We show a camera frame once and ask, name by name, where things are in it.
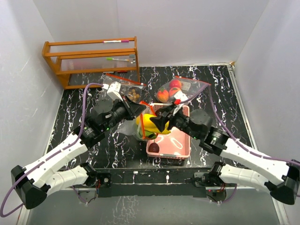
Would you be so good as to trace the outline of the yellow bananas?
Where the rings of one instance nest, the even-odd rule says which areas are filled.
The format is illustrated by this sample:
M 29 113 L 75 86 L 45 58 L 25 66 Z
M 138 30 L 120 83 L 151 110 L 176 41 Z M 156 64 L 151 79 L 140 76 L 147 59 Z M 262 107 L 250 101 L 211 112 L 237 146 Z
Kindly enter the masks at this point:
M 143 127 L 144 127 L 145 131 L 151 132 L 151 133 L 158 133 L 158 134 L 162 134 L 162 135 L 168 135 L 171 133 L 171 131 L 167 129 L 169 126 L 169 122 L 166 123 L 165 129 L 161 132 L 156 127 L 156 125 L 150 120 L 150 118 L 152 118 L 152 117 L 155 117 L 155 115 L 151 115 L 148 113 L 145 113 L 142 115 Z

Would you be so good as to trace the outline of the longan bunch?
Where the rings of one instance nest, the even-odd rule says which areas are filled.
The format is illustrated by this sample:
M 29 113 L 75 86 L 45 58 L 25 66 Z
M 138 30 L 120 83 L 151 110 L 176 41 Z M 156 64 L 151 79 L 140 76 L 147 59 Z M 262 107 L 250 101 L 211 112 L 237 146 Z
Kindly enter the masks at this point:
M 135 88 L 130 88 L 128 89 L 126 96 L 132 100 L 132 101 L 139 101 L 141 97 L 141 90 L 140 89 L 135 89 Z

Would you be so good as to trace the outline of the green cucumber leaf vegetable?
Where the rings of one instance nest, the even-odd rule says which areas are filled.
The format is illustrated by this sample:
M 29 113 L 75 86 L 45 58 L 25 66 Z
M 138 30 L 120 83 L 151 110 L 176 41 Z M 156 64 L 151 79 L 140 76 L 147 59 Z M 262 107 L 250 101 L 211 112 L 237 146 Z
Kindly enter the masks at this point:
M 151 132 L 151 131 L 147 131 L 145 130 L 144 131 L 144 135 L 142 136 L 143 139 L 147 139 L 147 140 L 153 140 L 153 139 L 156 139 L 157 138 L 157 134 L 154 133 L 154 132 Z

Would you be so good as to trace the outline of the orange peach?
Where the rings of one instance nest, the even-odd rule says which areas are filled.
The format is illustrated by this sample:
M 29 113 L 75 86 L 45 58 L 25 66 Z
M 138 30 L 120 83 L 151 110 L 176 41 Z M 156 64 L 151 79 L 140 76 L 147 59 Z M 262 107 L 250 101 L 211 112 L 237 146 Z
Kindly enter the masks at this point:
M 157 99 L 162 103 L 167 103 L 169 100 L 169 92 L 165 88 L 160 88 L 157 92 Z
M 172 88 L 170 88 L 170 90 L 169 90 L 169 97 L 170 98 L 173 97 L 179 91 L 181 91 L 181 89 L 178 88 L 178 87 L 172 87 Z

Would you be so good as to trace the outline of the clear zip bag orange zipper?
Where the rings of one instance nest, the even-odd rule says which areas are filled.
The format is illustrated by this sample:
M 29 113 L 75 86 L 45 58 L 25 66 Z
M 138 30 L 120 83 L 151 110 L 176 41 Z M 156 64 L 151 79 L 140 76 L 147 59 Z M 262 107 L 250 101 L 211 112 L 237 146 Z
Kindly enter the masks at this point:
M 189 79 L 189 78 L 184 78 L 181 76 L 176 76 L 172 80 L 180 80 L 182 87 L 181 91 L 187 95 L 188 101 L 192 101 L 195 97 L 197 97 L 206 87 L 210 86 L 209 83 L 200 81 L 200 80 L 194 80 L 194 79 Z M 165 88 L 168 92 L 170 90 L 169 88 L 169 82 L 163 84 L 160 86 L 157 90 L 159 91 L 160 88 Z M 169 100 L 166 104 L 171 104 L 174 102 L 174 97 L 169 97 Z

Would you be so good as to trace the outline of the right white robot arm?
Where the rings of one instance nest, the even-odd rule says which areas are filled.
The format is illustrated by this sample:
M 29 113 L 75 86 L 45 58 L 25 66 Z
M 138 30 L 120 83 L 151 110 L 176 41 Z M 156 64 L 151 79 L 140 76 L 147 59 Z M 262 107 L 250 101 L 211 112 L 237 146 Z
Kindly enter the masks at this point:
M 176 127 L 191 138 L 199 140 L 200 147 L 210 154 L 238 162 L 238 168 L 216 162 L 208 174 L 196 178 L 204 185 L 239 184 L 269 193 L 274 199 L 294 205 L 300 188 L 300 164 L 296 160 L 283 160 L 240 143 L 229 132 L 212 125 L 213 119 L 204 110 L 193 110 L 184 115 L 179 105 L 158 110 L 151 122 L 160 132 Z

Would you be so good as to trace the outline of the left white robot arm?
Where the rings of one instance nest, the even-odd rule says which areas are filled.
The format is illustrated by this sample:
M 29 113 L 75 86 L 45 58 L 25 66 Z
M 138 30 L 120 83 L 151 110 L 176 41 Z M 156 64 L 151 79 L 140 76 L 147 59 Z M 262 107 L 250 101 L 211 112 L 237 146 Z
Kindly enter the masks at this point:
M 97 172 L 88 163 L 60 171 L 73 158 L 85 153 L 105 138 L 109 129 L 123 120 L 134 120 L 146 106 L 122 96 L 117 100 L 97 101 L 84 119 L 84 126 L 77 127 L 56 148 L 34 163 L 11 170 L 17 183 L 16 193 L 27 209 L 40 205 L 47 196 L 74 185 L 92 187 L 97 182 Z

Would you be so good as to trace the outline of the pink plastic basket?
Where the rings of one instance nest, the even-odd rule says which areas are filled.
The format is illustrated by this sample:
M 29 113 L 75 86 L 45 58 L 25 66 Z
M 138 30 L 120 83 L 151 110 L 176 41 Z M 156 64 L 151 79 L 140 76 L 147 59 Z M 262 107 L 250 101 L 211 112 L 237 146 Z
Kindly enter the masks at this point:
M 159 153 L 150 153 L 148 147 L 151 143 L 159 145 Z M 168 135 L 158 134 L 154 140 L 147 141 L 146 152 L 149 157 L 170 158 L 185 160 L 190 156 L 190 137 L 173 127 Z

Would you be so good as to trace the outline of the purple passion fruit front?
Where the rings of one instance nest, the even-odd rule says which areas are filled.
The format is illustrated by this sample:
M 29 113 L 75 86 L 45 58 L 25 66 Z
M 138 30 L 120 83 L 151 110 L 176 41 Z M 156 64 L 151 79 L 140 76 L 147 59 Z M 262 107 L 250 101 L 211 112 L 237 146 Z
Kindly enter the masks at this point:
M 156 142 L 151 143 L 148 147 L 148 151 L 150 153 L 159 153 L 160 151 L 159 145 Z

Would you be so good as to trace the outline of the green marker pen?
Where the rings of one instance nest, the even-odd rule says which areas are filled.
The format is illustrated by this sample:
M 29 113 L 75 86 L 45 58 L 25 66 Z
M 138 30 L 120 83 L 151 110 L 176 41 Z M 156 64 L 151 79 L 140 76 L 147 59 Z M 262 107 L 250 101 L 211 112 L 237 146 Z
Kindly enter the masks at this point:
M 115 60 L 115 61 L 126 61 L 126 62 L 130 62 L 129 59 L 118 59 L 118 58 L 111 58 L 111 57 L 106 57 L 106 60 Z

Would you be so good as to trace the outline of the pink white marker pen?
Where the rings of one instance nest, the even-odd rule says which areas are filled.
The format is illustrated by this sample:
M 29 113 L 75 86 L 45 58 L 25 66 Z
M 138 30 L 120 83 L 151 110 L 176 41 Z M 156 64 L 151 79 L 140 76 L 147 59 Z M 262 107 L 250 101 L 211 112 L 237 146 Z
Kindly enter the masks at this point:
M 108 40 L 108 41 L 103 41 L 103 43 L 128 43 L 129 40 Z

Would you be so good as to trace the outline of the wooden shelf rack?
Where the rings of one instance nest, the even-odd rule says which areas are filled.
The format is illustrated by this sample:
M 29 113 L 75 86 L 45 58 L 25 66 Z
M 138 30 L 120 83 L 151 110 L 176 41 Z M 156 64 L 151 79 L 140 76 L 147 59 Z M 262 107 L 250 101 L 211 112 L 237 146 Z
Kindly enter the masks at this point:
M 128 43 L 103 43 L 108 40 L 129 40 Z M 140 81 L 137 37 L 63 41 L 44 43 L 42 56 L 58 78 L 63 89 L 81 89 L 85 85 L 70 85 L 74 74 L 136 71 Z M 106 60 L 106 57 L 129 59 Z

